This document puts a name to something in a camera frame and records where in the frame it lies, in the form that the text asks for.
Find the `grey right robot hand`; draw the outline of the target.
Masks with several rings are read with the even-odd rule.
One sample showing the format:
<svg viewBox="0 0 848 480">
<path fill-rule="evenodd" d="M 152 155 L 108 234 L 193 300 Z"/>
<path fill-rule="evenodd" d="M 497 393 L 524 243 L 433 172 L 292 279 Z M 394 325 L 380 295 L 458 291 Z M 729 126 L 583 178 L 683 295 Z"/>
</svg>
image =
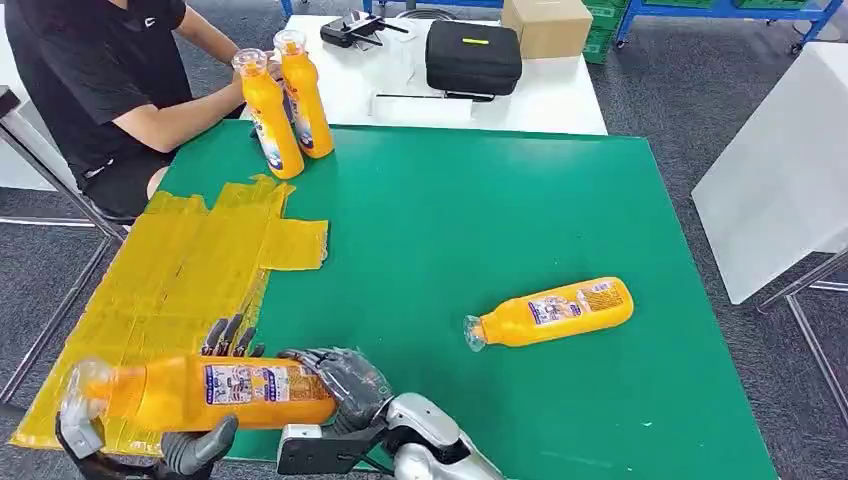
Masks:
<svg viewBox="0 0 848 480">
<path fill-rule="evenodd" d="M 277 358 L 291 359 L 314 373 L 336 402 L 329 428 L 343 435 L 365 430 L 395 394 L 383 373 L 357 350 L 328 347 L 286 349 Z"/>
</svg>

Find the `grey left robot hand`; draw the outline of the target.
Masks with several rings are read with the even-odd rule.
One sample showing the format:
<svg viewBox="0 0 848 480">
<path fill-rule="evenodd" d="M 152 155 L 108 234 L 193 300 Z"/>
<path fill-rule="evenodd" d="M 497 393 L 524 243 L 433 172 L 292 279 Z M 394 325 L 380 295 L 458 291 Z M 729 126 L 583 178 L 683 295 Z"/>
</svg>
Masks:
<svg viewBox="0 0 848 480">
<path fill-rule="evenodd" d="M 244 357 L 255 328 L 248 327 L 239 339 L 236 334 L 244 315 L 219 319 L 209 330 L 200 354 L 216 357 Z M 162 437 L 164 465 L 169 475 L 183 479 L 208 479 L 214 463 L 229 452 L 239 426 L 238 419 L 225 415 L 209 432 L 171 432 Z"/>
</svg>

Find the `person's right hand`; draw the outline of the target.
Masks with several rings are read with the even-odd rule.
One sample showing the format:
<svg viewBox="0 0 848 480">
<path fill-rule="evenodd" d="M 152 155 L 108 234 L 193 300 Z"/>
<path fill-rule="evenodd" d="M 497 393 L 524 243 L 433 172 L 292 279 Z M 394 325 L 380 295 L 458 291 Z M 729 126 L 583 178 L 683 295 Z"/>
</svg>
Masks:
<svg viewBox="0 0 848 480">
<path fill-rule="evenodd" d="M 242 88 L 242 75 L 234 70 L 230 84 L 224 88 L 228 102 L 233 109 L 242 107 L 245 104 L 245 98 Z"/>
</svg>

